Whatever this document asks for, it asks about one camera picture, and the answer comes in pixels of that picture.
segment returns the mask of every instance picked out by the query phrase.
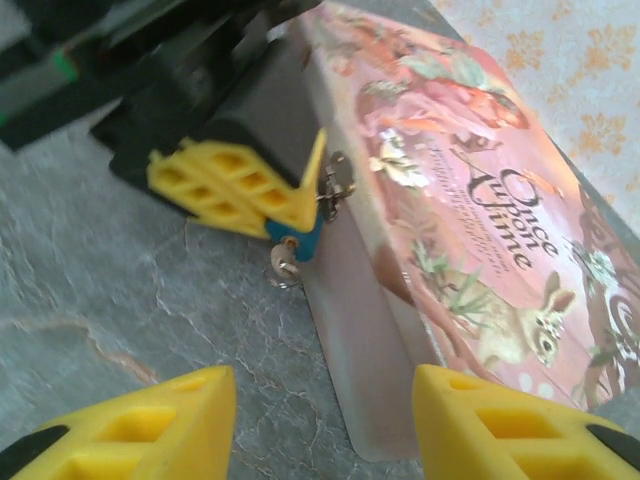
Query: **yellow clamp jaw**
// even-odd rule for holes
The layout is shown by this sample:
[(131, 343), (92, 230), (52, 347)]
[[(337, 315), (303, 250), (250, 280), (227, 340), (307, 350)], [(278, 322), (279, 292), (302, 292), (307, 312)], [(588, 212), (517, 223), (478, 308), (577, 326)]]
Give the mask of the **yellow clamp jaw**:
[(413, 412), (428, 480), (640, 480), (617, 425), (442, 367), (418, 367)]
[(2, 480), (223, 480), (231, 367), (211, 367), (57, 418), (0, 453)]
[(293, 239), (296, 261), (313, 257), (322, 225), (355, 188), (351, 163), (326, 153), (326, 131), (284, 40), (266, 47), (177, 150), (160, 150), (146, 168), (149, 190), (201, 224), (275, 244)]

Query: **rabbit illustration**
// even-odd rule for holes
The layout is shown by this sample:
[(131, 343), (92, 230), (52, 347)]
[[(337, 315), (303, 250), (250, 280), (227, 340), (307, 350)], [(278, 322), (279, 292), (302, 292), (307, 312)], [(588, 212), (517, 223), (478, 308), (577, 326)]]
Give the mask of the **rabbit illustration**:
[(469, 275), (447, 269), (441, 278), (443, 293), (458, 325), (479, 340), (478, 359), (487, 369), (498, 361), (519, 364), (533, 351), (550, 367), (558, 353), (562, 322), (573, 305), (575, 292), (560, 287), (553, 272), (547, 279), (541, 308), (516, 308)]

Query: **floral illustration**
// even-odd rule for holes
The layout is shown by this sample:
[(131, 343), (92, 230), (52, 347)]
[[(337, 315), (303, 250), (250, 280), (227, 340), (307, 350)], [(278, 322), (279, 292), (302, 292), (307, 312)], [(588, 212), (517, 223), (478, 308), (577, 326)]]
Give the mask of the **floral illustration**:
[(602, 30), (591, 30), (589, 37), (593, 44), (587, 49), (586, 70), (594, 72), (609, 70), (613, 65), (629, 70), (633, 54), (636, 52), (633, 41), (637, 29), (636, 25), (614, 28), (609, 24)]
[(551, 19), (557, 21), (571, 15), (574, 8), (573, 1), (574, 0), (557, 0), (556, 11), (551, 16)]
[(480, 18), (478, 19), (478, 26), (485, 27), (487, 25), (491, 25), (494, 21), (495, 16), (493, 13), (493, 9), (483, 8), (482, 13), (480, 14)]
[(544, 32), (512, 33), (507, 36), (511, 48), (507, 51), (507, 68), (510, 70), (523, 70), (527, 67), (540, 68), (544, 55)]
[(563, 84), (556, 84), (553, 86), (553, 89), (549, 94), (549, 98), (547, 98), (547, 103), (559, 103), (565, 100), (567, 97), (569, 97), (569, 89)]
[(640, 174), (638, 174), (635, 177), (633, 177), (633, 180), (631, 180), (629, 183), (627, 183), (625, 185), (624, 189), (627, 192), (631, 192), (633, 190), (636, 190), (639, 187), (640, 187)]
[(438, 10), (453, 6), (453, 0), (434, 0), (433, 6)]
[(598, 283), (605, 289), (618, 287), (616, 269), (611, 258), (601, 250), (589, 252), (580, 242), (571, 245), (573, 258), (583, 268), (586, 274), (587, 292), (589, 296), (595, 294), (594, 284)]
[(604, 153), (619, 155), (627, 137), (624, 129), (627, 124), (625, 115), (605, 117), (603, 113), (595, 116), (583, 115), (585, 129), (580, 133), (578, 148), (582, 154)]
[(370, 157), (369, 167), (374, 172), (385, 172), (389, 178), (403, 187), (424, 188), (429, 180), (420, 173), (420, 167), (402, 150), (404, 141), (398, 133), (389, 129), (382, 132), (384, 139), (380, 157)]

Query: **grey marble surface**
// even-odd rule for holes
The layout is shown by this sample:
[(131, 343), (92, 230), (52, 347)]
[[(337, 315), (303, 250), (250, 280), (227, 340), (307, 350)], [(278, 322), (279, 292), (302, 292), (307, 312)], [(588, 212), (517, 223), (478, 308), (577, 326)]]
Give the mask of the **grey marble surface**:
[[(424, 2), (347, 3), (425, 26)], [(24, 28), (0, 0), (0, 42)], [(87, 126), (19, 155), (0, 147), (0, 448), (71, 410), (230, 364), (229, 478), (421, 478), (417, 462), (351, 451), (306, 300), (262, 278), (267, 245), (187, 224), (119, 183)], [(637, 432), (638, 400), (603, 408)]]

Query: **blue plastic piece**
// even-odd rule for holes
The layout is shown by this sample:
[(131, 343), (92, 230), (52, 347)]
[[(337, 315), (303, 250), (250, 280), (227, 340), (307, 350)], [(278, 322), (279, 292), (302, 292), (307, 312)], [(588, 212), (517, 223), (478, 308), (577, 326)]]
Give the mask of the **blue plastic piece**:
[(313, 230), (309, 233), (300, 233), (291, 227), (272, 220), (267, 221), (265, 228), (275, 243), (280, 243), (285, 237), (293, 237), (297, 239), (300, 245), (296, 249), (296, 260), (304, 263), (313, 259), (313, 256), (316, 253), (316, 247), (320, 240), (320, 232), (322, 231), (323, 223), (324, 220), (322, 215), (318, 212), (316, 224), (313, 227)]

